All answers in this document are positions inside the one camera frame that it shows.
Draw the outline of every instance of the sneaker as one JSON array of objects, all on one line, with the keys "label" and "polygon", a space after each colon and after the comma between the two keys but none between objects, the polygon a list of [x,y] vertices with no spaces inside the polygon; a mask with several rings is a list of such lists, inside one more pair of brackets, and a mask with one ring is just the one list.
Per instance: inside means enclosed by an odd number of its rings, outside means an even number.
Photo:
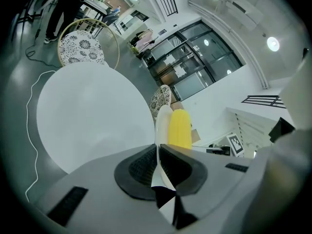
[{"label": "sneaker", "polygon": [[56,41],[57,39],[58,39],[58,37],[55,37],[55,36],[53,36],[52,38],[50,38],[50,37],[45,37],[44,43],[48,44],[48,43],[50,43],[50,42],[52,42],[52,41]]}]

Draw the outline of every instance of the desk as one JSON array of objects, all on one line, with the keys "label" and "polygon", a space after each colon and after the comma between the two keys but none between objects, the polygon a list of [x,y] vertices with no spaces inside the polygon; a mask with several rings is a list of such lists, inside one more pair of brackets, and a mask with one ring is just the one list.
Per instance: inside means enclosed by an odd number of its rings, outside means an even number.
[{"label": "desk", "polygon": [[67,173],[155,141],[141,93],[118,71],[94,62],[69,64],[49,78],[38,100],[37,126],[47,153]]},{"label": "desk", "polygon": [[85,4],[86,6],[90,7],[91,9],[95,10],[96,12],[98,12],[100,14],[100,16],[106,16],[107,15],[106,9],[108,9],[108,6],[105,5],[104,3],[103,3],[103,5],[99,5],[94,0],[84,0],[83,4]]}]

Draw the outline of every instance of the patterned chair cushion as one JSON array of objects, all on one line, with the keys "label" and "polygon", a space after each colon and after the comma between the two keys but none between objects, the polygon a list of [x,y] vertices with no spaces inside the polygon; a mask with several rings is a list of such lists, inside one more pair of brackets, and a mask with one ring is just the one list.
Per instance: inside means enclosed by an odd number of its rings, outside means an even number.
[{"label": "patterned chair cushion", "polygon": [[60,42],[59,52],[64,65],[79,61],[106,64],[98,40],[83,30],[75,30],[67,34]]},{"label": "patterned chair cushion", "polygon": [[163,105],[171,104],[171,90],[167,85],[162,85],[152,96],[149,108],[151,110],[153,119],[156,120],[158,112]]}]

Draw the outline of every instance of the glass wall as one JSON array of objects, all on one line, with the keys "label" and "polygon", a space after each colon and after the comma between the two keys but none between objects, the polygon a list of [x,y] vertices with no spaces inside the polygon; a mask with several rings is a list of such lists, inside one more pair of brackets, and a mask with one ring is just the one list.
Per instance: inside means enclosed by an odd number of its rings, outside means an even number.
[{"label": "glass wall", "polygon": [[234,51],[199,21],[181,29],[151,49],[144,58],[159,86],[170,86],[184,100],[242,66]]}]

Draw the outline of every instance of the white cable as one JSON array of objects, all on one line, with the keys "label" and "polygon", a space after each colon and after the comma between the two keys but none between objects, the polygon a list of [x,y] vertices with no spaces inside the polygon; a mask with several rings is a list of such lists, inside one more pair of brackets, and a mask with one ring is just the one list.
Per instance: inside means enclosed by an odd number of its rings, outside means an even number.
[{"label": "white cable", "polygon": [[25,191],[25,196],[26,196],[26,199],[27,199],[28,202],[29,202],[29,199],[28,199],[28,196],[27,196],[27,192],[33,187],[34,184],[36,184],[36,182],[37,182],[38,179],[39,179],[39,177],[38,177],[38,172],[37,172],[38,150],[36,149],[36,147],[35,147],[34,144],[32,143],[32,141],[31,141],[31,139],[30,139],[30,137],[29,137],[29,132],[28,132],[28,104],[29,104],[31,98],[33,97],[33,86],[35,86],[35,85],[38,83],[38,81],[40,80],[40,77],[41,77],[42,75],[47,74],[47,73],[50,73],[50,72],[54,72],[54,73],[55,73],[56,71],[50,70],[50,71],[47,71],[47,72],[42,73],[42,74],[39,76],[38,80],[31,86],[31,88],[30,88],[31,95],[30,95],[30,98],[29,98],[29,100],[28,100],[28,102],[27,102],[27,104],[26,104],[26,112],[27,112],[27,116],[26,116],[26,130],[27,130],[27,135],[28,135],[28,139],[29,139],[30,144],[33,146],[33,148],[34,148],[35,151],[36,151],[36,159],[35,159],[36,180],[35,180],[35,181],[28,187],[28,189]]}]

